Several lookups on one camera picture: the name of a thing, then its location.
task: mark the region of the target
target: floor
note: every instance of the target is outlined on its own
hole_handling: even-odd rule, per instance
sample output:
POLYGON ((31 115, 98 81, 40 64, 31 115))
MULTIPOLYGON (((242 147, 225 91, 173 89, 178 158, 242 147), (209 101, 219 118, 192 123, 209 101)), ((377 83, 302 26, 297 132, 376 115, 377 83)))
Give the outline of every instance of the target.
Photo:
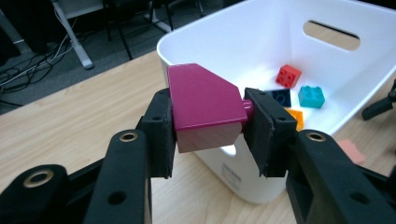
MULTIPOLYGON (((202 2, 206 15, 217 12, 223 8, 223 1, 221 0, 203 0, 202 2)), ((182 27, 183 25, 200 19, 200 13, 194 1, 182 2, 171 8, 173 12, 172 20, 175 28, 182 27)), ((158 18, 167 22, 164 8, 159 8, 156 11, 158 18)), ((134 58, 155 50, 158 41, 165 35, 164 31, 155 26, 147 27, 148 22, 144 19, 144 15, 145 14, 136 15, 122 25, 128 34, 126 39, 134 58)), ((98 75, 122 63, 128 62, 127 53, 121 44, 120 36, 114 26, 111 29, 111 35, 113 40, 108 41, 105 27, 78 35, 81 45, 94 63, 93 69, 83 69, 76 53, 72 49, 67 51, 68 49, 63 47, 58 55, 65 51, 67 51, 67 53, 63 57, 56 58, 52 62, 55 63, 60 60, 52 66, 47 74, 46 72, 49 69, 45 69, 46 66, 42 67, 42 71, 35 72, 33 80, 36 81, 36 83, 30 83, 27 87, 24 87, 23 84, 27 82, 27 76, 21 76, 5 85, 5 87, 21 84, 19 89, 22 90, 17 89, 14 92, 5 93, 0 86, 0 115, 12 111, 21 105, 30 104, 33 101, 98 75)), ((12 58, 8 60, 5 65, 0 66, 0 71, 7 70, 15 66, 15 64, 26 60, 33 59, 31 64, 35 64, 43 59, 43 57, 33 58, 33 56, 33 53, 27 52, 23 53, 22 56, 12 58)), ((22 69, 24 67, 28 67, 27 64, 28 62, 22 63, 17 67, 23 71, 22 69)))

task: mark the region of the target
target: office chair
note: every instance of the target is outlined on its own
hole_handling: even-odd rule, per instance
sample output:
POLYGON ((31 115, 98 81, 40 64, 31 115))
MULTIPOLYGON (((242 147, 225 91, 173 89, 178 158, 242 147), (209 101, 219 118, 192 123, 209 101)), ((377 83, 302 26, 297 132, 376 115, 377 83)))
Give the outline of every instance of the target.
POLYGON ((106 16, 106 28, 107 28, 107 37, 108 40, 111 41, 111 34, 110 34, 110 27, 109 27, 109 15, 114 19, 116 24, 117 30, 119 31, 120 38, 122 41, 123 46, 128 54, 130 60, 133 59, 131 51, 129 50, 128 44, 125 40, 125 35, 120 27, 121 23, 121 16, 120 16, 120 9, 125 6, 131 7, 144 7, 145 5, 149 5, 149 22, 152 22, 154 8, 160 5, 164 5, 166 10, 166 15, 169 20, 169 26, 171 31, 173 31, 173 23, 171 19, 171 13, 169 10, 168 1, 163 0, 102 0, 103 8, 106 16))

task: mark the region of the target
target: white bin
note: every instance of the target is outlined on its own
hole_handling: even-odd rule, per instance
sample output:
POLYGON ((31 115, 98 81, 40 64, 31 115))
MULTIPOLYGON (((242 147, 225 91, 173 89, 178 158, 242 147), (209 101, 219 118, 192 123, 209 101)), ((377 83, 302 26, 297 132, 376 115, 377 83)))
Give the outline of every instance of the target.
MULTIPOLYGON (((291 90, 292 108, 304 112, 304 127, 335 133, 396 70, 396 12, 350 0, 247 0, 164 36, 157 51, 165 67, 198 63, 236 85, 282 89, 275 83, 288 63, 303 71, 291 90), (304 32, 315 21, 360 39, 347 50, 304 32), (303 85, 322 88, 321 109, 299 107, 303 85)), ((284 178, 259 177, 243 137, 236 155, 215 148, 197 155, 236 194, 252 203, 273 200, 284 178)))

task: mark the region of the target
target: table surface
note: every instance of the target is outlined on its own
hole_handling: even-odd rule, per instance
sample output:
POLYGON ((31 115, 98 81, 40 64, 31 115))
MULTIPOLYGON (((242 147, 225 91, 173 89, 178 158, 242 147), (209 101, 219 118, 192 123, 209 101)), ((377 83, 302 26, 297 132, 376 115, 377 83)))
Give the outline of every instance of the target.
MULTIPOLYGON (((111 136, 134 128, 163 88, 161 61, 151 52, 1 116, 0 190, 40 164, 61 164, 70 174, 103 158, 111 136)), ((368 104, 389 89, 390 81, 368 104)), ((388 175, 395 125, 395 111, 369 121, 357 114, 333 137, 353 141, 365 167, 388 175)), ((176 153, 173 177, 152 183, 154 223, 295 223, 286 191, 267 204, 244 202, 193 153, 176 153)))

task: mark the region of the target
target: blue lego brick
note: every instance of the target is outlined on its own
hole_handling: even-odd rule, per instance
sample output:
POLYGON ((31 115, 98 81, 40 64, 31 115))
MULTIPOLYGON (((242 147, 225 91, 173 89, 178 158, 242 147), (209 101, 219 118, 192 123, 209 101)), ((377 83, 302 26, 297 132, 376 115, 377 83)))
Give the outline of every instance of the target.
POLYGON ((284 107, 291 107, 290 90, 277 90, 277 91, 266 91, 270 94, 278 103, 284 107))
POLYGON ((300 88, 298 99, 300 100, 300 106, 313 108, 321 108, 325 101, 320 87, 309 86, 300 88))

